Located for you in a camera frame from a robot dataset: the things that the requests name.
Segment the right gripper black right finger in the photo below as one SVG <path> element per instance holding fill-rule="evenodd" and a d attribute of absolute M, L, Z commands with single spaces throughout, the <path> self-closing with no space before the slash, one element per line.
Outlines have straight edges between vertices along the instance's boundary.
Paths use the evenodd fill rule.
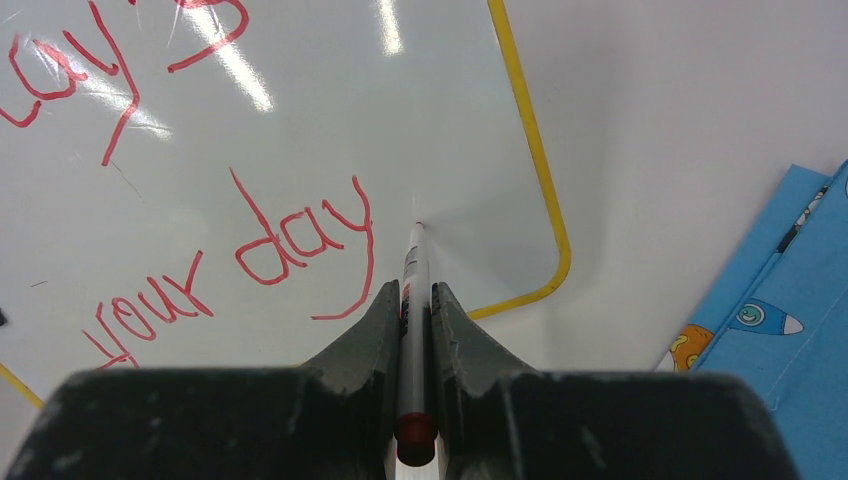
<path fill-rule="evenodd" d="M 537 370 L 432 288 L 444 479 L 795 479 L 764 403 L 722 374 Z"/>

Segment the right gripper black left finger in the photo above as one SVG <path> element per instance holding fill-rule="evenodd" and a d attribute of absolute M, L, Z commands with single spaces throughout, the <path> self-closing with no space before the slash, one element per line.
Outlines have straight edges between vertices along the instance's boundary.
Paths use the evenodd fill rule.
<path fill-rule="evenodd" d="M 10 479 L 391 479 L 400 294 L 297 367 L 90 370 L 50 397 Z"/>

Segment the red capped whiteboard marker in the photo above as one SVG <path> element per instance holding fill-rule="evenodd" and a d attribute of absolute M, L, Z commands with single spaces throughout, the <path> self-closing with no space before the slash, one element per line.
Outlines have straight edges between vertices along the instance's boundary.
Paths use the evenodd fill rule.
<path fill-rule="evenodd" d="M 422 223 L 414 225 L 401 286 L 398 382 L 394 436 L 397 458 L 410 467 L 435 456 L 438 434 L 431 375 L 431 282 Z"/>

